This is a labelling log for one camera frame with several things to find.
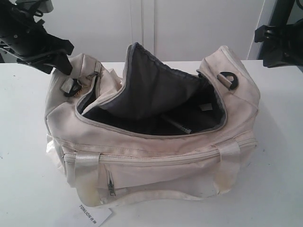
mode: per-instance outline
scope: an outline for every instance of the seam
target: seam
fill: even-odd
[[[57,137],[53,137],[55,140],[59,140],[59,141],[62,141],[62,142],[66,142],[68,144],[72,144],[72,145],[75,145],[75,146],[80,146],[80,147],[83,147],[83,146],[86,146],[86,147],[90,147],[90,148],[115,148],[115,149],[119,149],[119,150],[136,150],[136,151],[142,151],[142,152],[146,152],[146,153],[153,153],[153,154],[177,154],[177,152],[153,152],[153,151],[147,151],[147,150],[140,150],[140,149],[132,149],[132,148],[121,148],[121,147],[112,147],[112,146],[102,146],[102,145],[81,145],[81,144],[76,144],[76,143],[72,143],[72,142],[69,142],[69,141],[66,141],[66,140],[62,140],[62,139],[59,139]]]

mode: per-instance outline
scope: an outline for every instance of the white duffel bag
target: white duffel bag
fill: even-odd
[[[235,184],[257,145],[260,93],[226,46],[196,75],[138,43],[127,50],[122,78],[84,54],[71,63],[70,76],[55,70],[51,79],[47,153],[85,205],[197,201]]]

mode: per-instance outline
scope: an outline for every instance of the white table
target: white table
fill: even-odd
[[[199,62],[167,62],[195,73]],[[102,227],[303,226],[303,74],[244,61],[261,91],[255,124],[259,148],[223,196],[149,201],[113,209]],[[123,63],[104,63],[121,75]],[[78,205],[75,189],[45,155],[43,120],[50,76],[0,64],[0,226],[46,227]]]

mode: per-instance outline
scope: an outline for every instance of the bag opening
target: bag opening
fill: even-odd
[[[96,87],[78,105],[80,114],[96,100]],[[119,129],[144,135],[188,135],[220,128],[226,119],[222,101],[210,83],[185,103],[167,112],[141,120],[128,120],[112,115],[107,110],[94,107],[84,117]]]

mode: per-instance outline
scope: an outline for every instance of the white strap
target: white strap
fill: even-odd
[[[80,200],[88,207],[101,205],[98,185],[99,153],[79,152],[75,162],[75,186]]]
[[[240,170],[240,147],[234,139],[216,144],[219,149],[221,162],[214,176],[214,187],[218,194],[231,190]]]

